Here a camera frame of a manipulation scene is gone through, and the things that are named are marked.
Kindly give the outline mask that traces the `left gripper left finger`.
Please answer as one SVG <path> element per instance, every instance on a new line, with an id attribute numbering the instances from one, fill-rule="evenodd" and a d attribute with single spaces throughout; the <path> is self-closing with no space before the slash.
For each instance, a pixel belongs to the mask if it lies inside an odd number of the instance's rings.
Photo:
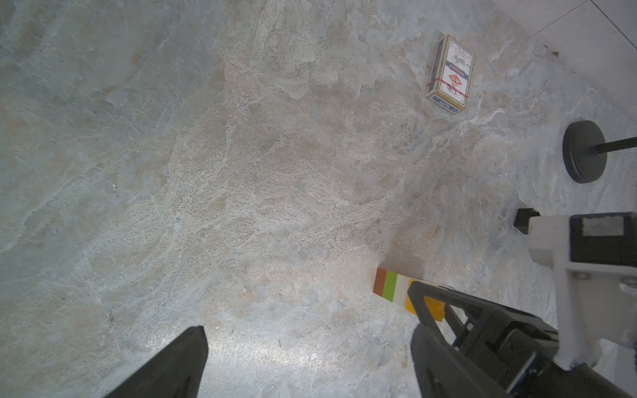
<path id="1" fill-rule="evenodd" d="M 204 327 L 187 328 L 106 397 L 196 398 L 207 357 Z"/>

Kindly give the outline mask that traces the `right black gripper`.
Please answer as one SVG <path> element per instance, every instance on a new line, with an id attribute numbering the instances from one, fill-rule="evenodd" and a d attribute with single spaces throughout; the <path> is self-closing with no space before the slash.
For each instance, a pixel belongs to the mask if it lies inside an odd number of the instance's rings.
<path id="1" fill-rule="evenodd" d="M 558 331 L 541 318 L 482 298 L 414 282 L 408 296 L 419 324 L 433 327 L 456 351 L 495 381 L 507 397 L 625 397 L 615 384 L 581 364 L 563 370 L 553 361 Z M 446 306 L 436 322 L 423 299 Z"/>

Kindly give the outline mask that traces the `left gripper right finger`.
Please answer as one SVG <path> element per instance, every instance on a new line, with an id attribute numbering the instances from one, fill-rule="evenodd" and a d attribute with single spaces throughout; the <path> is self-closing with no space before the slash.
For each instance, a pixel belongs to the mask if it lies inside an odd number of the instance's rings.
<path id="1" fill-rule="evenodd" d="M 411 357 L 423 397 L 507 397 L 505 390 L 423 324 L 411 339 Z"/>

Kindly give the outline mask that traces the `yellow lego brick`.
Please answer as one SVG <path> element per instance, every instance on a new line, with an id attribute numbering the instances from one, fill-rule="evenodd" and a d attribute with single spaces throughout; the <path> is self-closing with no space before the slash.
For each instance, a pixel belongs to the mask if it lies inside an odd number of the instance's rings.
<path id="1" fill-rule="evenodd" d="M 420 283 L 423 283 L 428 286 L 441 288 L 440 285 L 434 284 L 433 282 L 430 282 L 430 281 L 420 280 Z M 425 303 L 426 308 L 430 311 L 432 317 L 434 318 L 436 322 L 442 322 L 444 320 L 444 317 L 446 315 L 446 310 L 445 310 L 446 305 L 442 301 L 426 296 L 423 299 L 423 302 Z M 405 310 L 408 313 L 411 313 L 412 315 L 416 315 L 416 310 L 414 309 L 414 306 L 412 303 Z"/>

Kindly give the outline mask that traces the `green lego brick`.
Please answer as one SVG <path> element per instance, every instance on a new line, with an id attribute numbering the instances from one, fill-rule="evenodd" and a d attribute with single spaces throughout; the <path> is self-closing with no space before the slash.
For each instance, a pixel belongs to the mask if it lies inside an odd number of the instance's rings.
<path id="1" fill-rule="evenodd" d="M 385 273 L 382 297 L 389 302 L 394 301 L 397 277 L 398 277 L 398 274 L 395 272 L 387 270 Z"/>

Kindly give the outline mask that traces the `brown lego brick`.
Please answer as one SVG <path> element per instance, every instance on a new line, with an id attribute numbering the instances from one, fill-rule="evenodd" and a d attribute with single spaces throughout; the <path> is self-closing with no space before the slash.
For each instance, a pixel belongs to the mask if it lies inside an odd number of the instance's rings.
<path id="1" fill-rule="evenodd" d="M 377 273 L 373 285 L 373 293 L 375 293 L 375 295 L 383 297 L 386 277 L 387 271 L 383 268 L 377 268 Z"/>

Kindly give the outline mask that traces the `black lego brick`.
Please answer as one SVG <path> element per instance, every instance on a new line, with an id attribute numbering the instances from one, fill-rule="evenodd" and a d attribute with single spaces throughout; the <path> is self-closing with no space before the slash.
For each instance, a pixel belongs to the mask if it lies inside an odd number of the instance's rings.
<path id="1" fill-rule="evenodd" d="M 514 227 L 524 235 L 527 235 L 529 234 L 530 220 L 539 216 L 540 213 L 533 208 L 519 208 L 514 219 Z"/>

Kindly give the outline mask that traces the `white long lego brick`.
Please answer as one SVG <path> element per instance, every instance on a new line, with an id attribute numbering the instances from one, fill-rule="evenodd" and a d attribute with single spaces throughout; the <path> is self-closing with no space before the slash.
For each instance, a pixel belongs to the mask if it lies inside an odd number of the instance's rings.
<path id="1" fill-rule="evenodd" d="M 408 290 L 413 282 L 420 282 L 420 280 L 396 273 L 394 273 L 392 277 L 388 277 L 387 281 L 389 280 L 392 281 L 391 290 L 393 291 L 391 301 L 394 304 L 407 309 L 407 307 L 411 304 L 408 296 Z"/>

